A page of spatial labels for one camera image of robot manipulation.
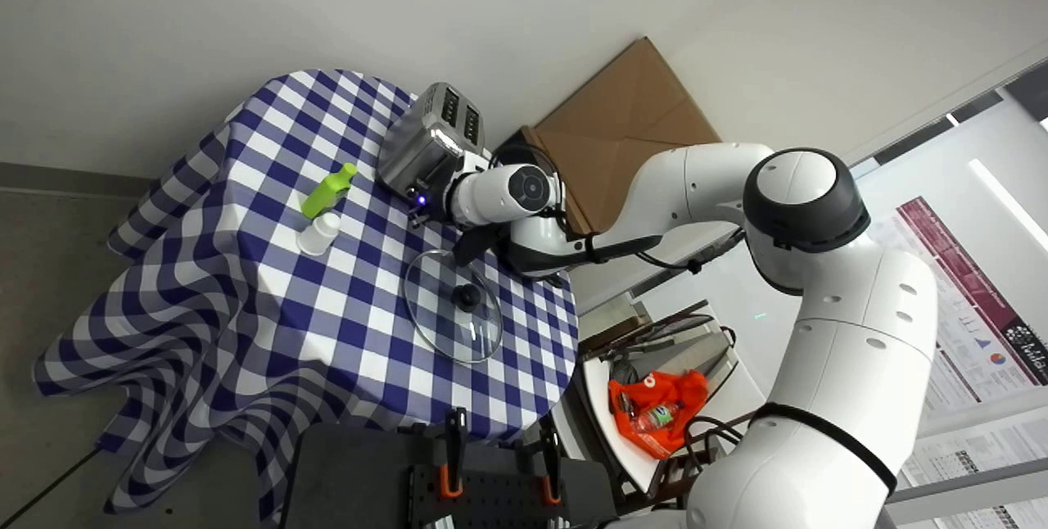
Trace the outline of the white plastic cup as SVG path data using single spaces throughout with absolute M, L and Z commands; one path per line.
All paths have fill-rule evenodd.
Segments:
M 300 254 L 321 256 L 328 251 L 341 233 L 341 213 L 333 210 L 318 213 L 310 224 L 299 232 L 296 245 Z

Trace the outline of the orange bag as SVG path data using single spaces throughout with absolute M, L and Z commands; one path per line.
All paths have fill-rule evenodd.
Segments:
M 687 421 L 707 404 L 708 396 L 707 379 L 697 371 L 681 375 L 654 371 L 636 383 L 608 382 L 609 405 L 618 435 L 653 459 L 670 458 L 684 447 Z M 637 412 L 677 400 L 684 402 L 684 409 L 671 425 L 652 433 L 634 432 L 631 420 Z

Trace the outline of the wall poster with maroon band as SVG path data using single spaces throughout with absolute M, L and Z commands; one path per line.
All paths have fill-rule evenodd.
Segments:
M 924 198 L 881 215 L 869 235 L 919 256 L 935 275 L 938 332 L 925 417 L 1048 387 L 1048 346 Z

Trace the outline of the glass pot lid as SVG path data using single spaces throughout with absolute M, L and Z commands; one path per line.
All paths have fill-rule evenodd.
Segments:
M 415 332 L 438 354 L 481 363 L 500 349 L 503 323 L 490 280 L 447 250 L 419 254 L 403 269 L 400 294 Z

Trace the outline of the brown cardboard box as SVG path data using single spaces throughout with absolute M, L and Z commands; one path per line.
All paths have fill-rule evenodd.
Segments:
M 566 181 L 567 219 L 605 232 L 645 161 L 662 151 L 717 144 L 719 134 L 648 37 L 633 41 L 555 110 L 517 138 L 545 152 Z

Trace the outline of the clear plastic bottle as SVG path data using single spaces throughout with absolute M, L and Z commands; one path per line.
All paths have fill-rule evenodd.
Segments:
M 671 425 L 677 414 L 684 409 L 684 402 L 670 401 L 647 407 L 643 412 L 637 412 L 631 420 L 634 432 L 652 433 Z

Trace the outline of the white wall poster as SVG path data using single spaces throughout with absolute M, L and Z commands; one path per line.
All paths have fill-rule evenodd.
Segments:
M 966 479 L 1019 464 L 1048 459 L 1048 406 L 996 418 L 958 431 L 941 432 L 920 439 L 903 470 L 907 488 Z M 1001 495 L 995 502 L 974 507 L 973 500 L 961 513 L 929 517 L 898 517 L 899 529 L 1048 529 L 1048 479 L 1034 479 L 1032 492 Z

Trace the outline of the orange black clamp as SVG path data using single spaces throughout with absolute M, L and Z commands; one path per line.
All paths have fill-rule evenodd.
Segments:
M 545 472 L 540 477 L 540 488 L 542 488 L 543 502 L 546 505 L 560 505 L 562 503 L 562 470 L 561 450 L 562 441 L 555 428 L 549 426 L 540 431 L 540 457 L 543 459 Z
M 467 416 L 465 407 L 457 407 L 447 412 L 445 423 L 443 423 L 440 438 L 443 441 L 445 458 L 437 469 L 439 495 L 442 499 L 457 499 L 464 491 L 462 467 L 465 450 L 467 450 Z

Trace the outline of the blue white checkered tablecloth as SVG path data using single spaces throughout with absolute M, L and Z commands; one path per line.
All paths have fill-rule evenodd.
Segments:
M 411 229 L 375 178 L 383 134 L 413 100 L 357 71 L 272 78 L 110 232 L 127 268 L 31 373 L 45 397 L 126 392 L 97 439 L 126 459 L 105 513 L 157 502 L 225 439 L 252 455 L 259 523 L 272 528 L 312 425 L 394 431 L 465 407 L 472 438 L 511 441 L 560 400 L 578 355 L 569 283 L 527 282 L 484 256 L 503 340 L 481 363 L 438 354 L 409 319 L 403 269 L 456 238 Z M 300 204 L 345 163 L 357 175 L 332 208 L 341 233 L 326 254 L 300 254 Z

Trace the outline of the green plastic bottle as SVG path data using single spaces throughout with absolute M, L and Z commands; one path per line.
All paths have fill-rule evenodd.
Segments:
M 314 190 L 300 204 L 300 212 L 307 220 L 314 220 L 322 213 L 332 210 L 340 198 L 347 196 L 352 181 L 357 175 L 357 167 L 345 163 L 339 170 L 327 174 Z

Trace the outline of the white round table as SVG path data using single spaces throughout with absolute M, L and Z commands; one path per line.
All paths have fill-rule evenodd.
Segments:
M 605 465 L 619 504 L 640 505 L 684 491 L 684 480 L 700 464 L 730 449 L 765 395 L 736 351 L 736 335 L 720 323 L 707 301 L 662 317 L 641 304 L 615 299 L 580 321 L 578 361 L 564 399 L 554 410 L 555 427 L 573 457 Z M 613 397 L 609 383 L 653 384 L 655 373 L 705 379 L 707 402 L 685 433 L 689 446 L 664 459 L 623 436 L 617 416 L 637 417 L 639 400 Z

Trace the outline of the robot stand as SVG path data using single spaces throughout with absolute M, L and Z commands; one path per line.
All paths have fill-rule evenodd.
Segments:
M 443 488 L 441 429 L 323 424 L 300 439 L 278 529 L 602 529 L 618 517 L 602 465 L 542 447 L 467 443 L 462 492 Z

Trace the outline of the silver toaster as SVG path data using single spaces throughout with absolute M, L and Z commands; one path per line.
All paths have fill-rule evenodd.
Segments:
M 465 152 L 482 156 L 485 150 L 486 123 L 479 108 L 459 89 L 436 82 L 386 131 L 377 177 L 397 197 L 416 203 L 438 168 Z

